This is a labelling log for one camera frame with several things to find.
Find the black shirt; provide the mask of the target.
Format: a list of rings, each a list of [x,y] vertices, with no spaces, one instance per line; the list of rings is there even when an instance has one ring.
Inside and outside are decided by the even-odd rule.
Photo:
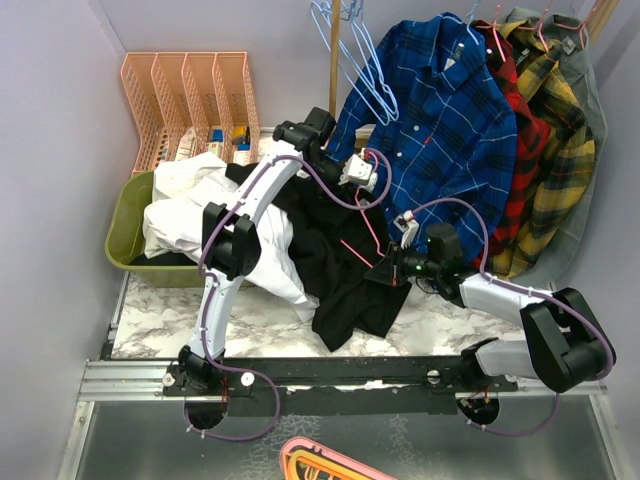
[[[226,177],[239,187],[252,169],[229,165]],[[338,350],[355,330],[385,337],[411,286],[389,287],[363,278],[389,242],[381,208],[363,213],[344,209],[313,181],[300,177],[289,180],[271,205],[293,225],[289,257],[305,292],[319,300],[309,322],[326,348]]]

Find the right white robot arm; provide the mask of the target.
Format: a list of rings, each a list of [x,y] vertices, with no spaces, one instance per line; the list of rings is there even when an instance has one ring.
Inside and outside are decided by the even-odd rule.
[[[458,235],[449,224],[427,229],[428,251],[390,243],[365,277],[389,287],[424,279],[444,299],[522,328],[521,340],[490,338],[462,353],[461,383],[481,391],[497,376],[538,379],[556,393],[596,380],[614,366],[616,354],[583,295],[550,292],[492,279],[462,263]]]

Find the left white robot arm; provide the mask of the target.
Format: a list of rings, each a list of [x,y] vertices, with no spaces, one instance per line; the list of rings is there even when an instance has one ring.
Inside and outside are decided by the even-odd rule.
[[[375,187],[384,162],[379,154],[355,154],[344,162],[328,158],[323,146],[334,126],[329,112],[317,107],[302,122],[277,125],[267,153],[231,200],[204,208],[198,263],[205,278],[204,294],[193,336],[177,360],[195,392],[210,394],[224,380],[220,364],[235,297],[262,253],[258,223],[287,181],[304,169],[330,199],[354,211],[360,207],[340,199],[338,191],[351,186]]]

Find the blue plaid shirt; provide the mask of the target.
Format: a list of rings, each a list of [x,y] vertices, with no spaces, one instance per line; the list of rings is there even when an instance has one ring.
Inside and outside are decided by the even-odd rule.
[[[458,61],[448,60],[458,33],[465,48]],[[378,123],[353,89],[328,145],[332,159],[346,160],[357,129],[372,125],[368,145],[390,163],[375,188],[388,192],[382,208],[390,237],[401,239],[393,221],[413,210],[416,250],[427,249],[427,226],[449,223],[465,261],[481,253],[503,215],[517,147],[515,114],[489,73],[479,37],[477,47],[462,27],[438,15],[391,27],[376,52],[399,118]]]

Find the white shirt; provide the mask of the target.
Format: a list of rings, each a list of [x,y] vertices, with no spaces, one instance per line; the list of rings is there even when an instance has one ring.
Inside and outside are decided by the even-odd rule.
[[[151,203],[144,210],[144,255],[168,253],[200,259],[204,207],[229,204],[238,183],[226,177],[227,165],[212,153],[160,164],[153,175]],[[311,320],[319,300],[305,292],[289,257],[293,225],[287,214],[270,205],[257,225],[261,255],[248,281],[287,301],[303,322]]]

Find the red plaid shirt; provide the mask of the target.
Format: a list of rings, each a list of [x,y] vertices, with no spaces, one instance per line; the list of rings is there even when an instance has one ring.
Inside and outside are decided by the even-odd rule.
[[[524,221],[527,190],[538,174],[540,155],[549,139],[550,126],[532,114],[527,100],[520,93],[511,44],[483,20],[474,21],[472,27],[484,36],[485,45],[491,50],[487,59],[488,70],[516,119],[517,147],[511,188],[502,218],[489,239],[486,264],[486,269],[492,273],[508,276],[517,234]]]

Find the yellow plaid shirt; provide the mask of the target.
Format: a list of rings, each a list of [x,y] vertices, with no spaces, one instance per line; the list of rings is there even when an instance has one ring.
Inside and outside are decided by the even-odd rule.
[[[514,278],[533,268],[578,204],[593,176],[595,141],[586,115],[560,70],[562,48],[542,41],[532,19],[507,20],[498,32],[515,50],[517,87],[532,114],[551,127],[539,172],[527,188],[525,211],[516,239],[491,258],[488,268]]]

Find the grey shirt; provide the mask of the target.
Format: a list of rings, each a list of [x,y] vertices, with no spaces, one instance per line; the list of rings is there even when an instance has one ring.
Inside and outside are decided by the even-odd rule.
[[[563,221],[559,232],[552,239],[550,246],[544,250],[538,263],[525,273],[509,278],[522,286],[542,287],[559,279],[579,249],[593,198],[599,156],[607,136],[607,125],[588,50],[589,34],[586,25],[573,17],[537,14],[524,8],[513,9],[502,23],[513,19],[532,19],[534,26],[531,30],[540,40],[560,42],[560,70],[586,115],[595,141],[594,172],[585,193]]]

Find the yellow black item in organizer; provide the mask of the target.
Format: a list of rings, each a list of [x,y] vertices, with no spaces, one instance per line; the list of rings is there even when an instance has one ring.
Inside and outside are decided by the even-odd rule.
[[[237,126],[234,128],[231,141],[234,146],[250,143],[250,130],[248,126]]]

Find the wooden clothes rack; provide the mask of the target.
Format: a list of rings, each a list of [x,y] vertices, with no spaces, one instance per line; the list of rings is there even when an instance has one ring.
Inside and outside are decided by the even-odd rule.
[[[347,7],[338,0],[328,1],[320,11],[328,16],[330,26],[329,37],[329,113],[337,118],[338,66],[340,56],[341,22],[350,22],[360,15],[363,1],[352,1]]]

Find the pink perforated file organizer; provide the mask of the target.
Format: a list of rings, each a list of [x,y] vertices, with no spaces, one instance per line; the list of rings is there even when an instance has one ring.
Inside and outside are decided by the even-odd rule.
[[[212,129],[224,133],[225,162],[241,148],[248,163],[257,161],[260,122],[246,52],[130,52],[120,76],[140,139],[133,175],[174,160],[189,132],[195,152],[204,152]],[[249,144],[232,144],[237,126],[249,127]]]

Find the pink orange object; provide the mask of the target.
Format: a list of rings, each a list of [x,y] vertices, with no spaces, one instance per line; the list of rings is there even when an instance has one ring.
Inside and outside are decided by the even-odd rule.
[[[293,437],[280,450],[285,479],[392,479],[379,470],[307,437]]]

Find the green plastic basket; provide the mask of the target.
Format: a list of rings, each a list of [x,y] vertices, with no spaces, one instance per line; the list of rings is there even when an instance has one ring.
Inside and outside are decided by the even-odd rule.
[[[106,256],[114,266],[134,273],[152,287],[201,287],[204,278],[200,268],[186,255],[184,247],[154,258],[145,255],[143,225],[145,209],[152,204],[153,180],[154,173],[147,171],[132,177],[122,188],[105,240]],[[261,249],[256,225],[247,214],[240,215],[223,202],[182,211],[178,207],[181,202],[181,199],[170,202],[171,210],[179,213],[178,218],[173,219],[170,213],[163,216],[168,219],[168,226],[183,226],[187,220],[195,225],[191,231],[198,254],[213,231],[222,227],[205,254],[205,266],[219,267],[219,277],[227,280],[246,276],[256,267]]]

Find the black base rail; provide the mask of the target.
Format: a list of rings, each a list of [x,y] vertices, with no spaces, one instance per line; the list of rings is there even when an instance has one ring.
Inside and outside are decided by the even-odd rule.
[[[163,393],[231,415],[453,415],[456,399],[514,392],[503,376],[479,379],[458,356],[227,358],[226,371],[198,358],[174,361]]]

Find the aluminium frame rail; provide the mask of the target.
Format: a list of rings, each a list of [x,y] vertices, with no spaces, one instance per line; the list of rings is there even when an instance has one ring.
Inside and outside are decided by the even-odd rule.
[[[231,415],[163,393],[169,360],[91,361],[59,475],[63,479],[280,479],[283,445],[314,440],[397,479],[632,479],[605,386],[555,398],[510,380],[488,393],[490,432],[453,415]]]

